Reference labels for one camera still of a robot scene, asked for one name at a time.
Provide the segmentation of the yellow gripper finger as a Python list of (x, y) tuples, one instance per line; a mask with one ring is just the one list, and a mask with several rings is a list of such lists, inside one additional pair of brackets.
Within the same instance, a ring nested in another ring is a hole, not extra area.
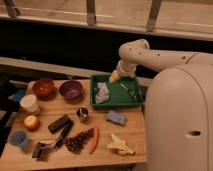
[(115, 81), (118, 81), (120, 78), (121, 76), (119, 75), (119, 72), (117, 70), (114, 70), (109, 77), (109, 82), (113, 83)]

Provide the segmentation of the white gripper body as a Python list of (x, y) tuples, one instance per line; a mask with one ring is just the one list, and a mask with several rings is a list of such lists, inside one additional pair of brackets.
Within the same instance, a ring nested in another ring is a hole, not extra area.
[(130, 64), (125, 60), (120, 60), (116, 66), (116, 70), (120, 77), (131, 77), (135, 76), (136, 65)]

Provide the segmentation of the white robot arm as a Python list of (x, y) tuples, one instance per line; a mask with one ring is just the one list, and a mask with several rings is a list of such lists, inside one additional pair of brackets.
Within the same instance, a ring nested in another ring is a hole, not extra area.
[(213, 171), (213, 53), (119, 48), (112, 82), (154, 70), (145, 98), (147, 171)]

